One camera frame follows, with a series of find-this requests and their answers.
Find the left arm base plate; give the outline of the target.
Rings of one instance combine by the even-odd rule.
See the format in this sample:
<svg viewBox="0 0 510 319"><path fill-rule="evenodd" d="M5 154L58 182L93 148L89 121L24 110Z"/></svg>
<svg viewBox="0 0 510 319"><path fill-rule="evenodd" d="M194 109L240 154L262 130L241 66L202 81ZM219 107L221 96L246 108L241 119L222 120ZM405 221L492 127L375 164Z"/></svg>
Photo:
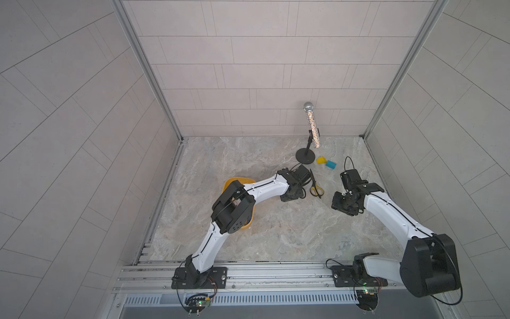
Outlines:
<svg viewBox="0 0 510 319"><path fill-rule="evenodd" d="M199 273L196 270L179 267L172 278L172 289L224 289L227 280L227 267L212 267Z"/></svg>

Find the yellow handled black scissors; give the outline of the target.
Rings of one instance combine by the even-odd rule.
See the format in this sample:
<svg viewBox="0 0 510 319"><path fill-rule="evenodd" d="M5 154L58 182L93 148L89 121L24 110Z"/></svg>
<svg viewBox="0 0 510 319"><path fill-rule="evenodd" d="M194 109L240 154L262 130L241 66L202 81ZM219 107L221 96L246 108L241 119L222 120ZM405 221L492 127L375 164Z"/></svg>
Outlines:
<svg viewBox="0 0 510 319"><path fill-rule="evenodd" d="M312 186L310 187L309 191L314 197L321 199L324 196L325 192L321 187L319 187L317 185L316 178L315 178L312 170L310 170L310 176L311 176L311 180L312 180Z"/></svg>

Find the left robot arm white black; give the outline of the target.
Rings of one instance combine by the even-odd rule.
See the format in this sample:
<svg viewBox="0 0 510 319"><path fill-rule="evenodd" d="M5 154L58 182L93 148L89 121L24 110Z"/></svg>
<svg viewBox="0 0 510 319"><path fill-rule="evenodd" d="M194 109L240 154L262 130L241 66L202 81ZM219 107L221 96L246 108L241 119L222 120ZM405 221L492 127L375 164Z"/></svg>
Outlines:
<svg viewBox="0 0 510 319"><path fill-rule="evenodd" d="M300 164L293 170L279 170L271 178L259 182L233 181L213 204L208 232L198 250L186 258L186 271L197 276L208 272L228 236L252 219L255 205L274 197L282 202L304 199L304 187L311 180L312 173Z"/></svg>

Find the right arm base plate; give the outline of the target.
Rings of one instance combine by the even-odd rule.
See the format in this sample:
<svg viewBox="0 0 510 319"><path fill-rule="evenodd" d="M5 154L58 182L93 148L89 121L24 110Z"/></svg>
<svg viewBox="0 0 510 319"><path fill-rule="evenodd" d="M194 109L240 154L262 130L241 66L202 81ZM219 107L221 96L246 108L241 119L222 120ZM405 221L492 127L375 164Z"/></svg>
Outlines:
<svg viewBox="0 0 510 319"><path fill-rule="evenodd" d="M365 270L356 271L352 266L333 265L329 267L332 272L333 282L337 288L345 287L387 287L386 279L377 279L370 276Z"/></svg>

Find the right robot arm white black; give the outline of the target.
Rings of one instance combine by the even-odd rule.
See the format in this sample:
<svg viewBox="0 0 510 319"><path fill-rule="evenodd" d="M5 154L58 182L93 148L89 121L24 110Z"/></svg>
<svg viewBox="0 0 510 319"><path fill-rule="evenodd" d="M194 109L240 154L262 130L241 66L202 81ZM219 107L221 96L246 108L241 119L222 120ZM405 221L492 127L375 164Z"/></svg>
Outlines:
<svg viewBox="0 0 510 319"><path fill-rule="evenodd" d="M337 191L331 206L352 217L371 213L404 249L401 260L376 253L357 255L353 262L356 273L401 283L416 297L462 288L454 241L414 220L379 185L357 185L344 194Z"/></svg>

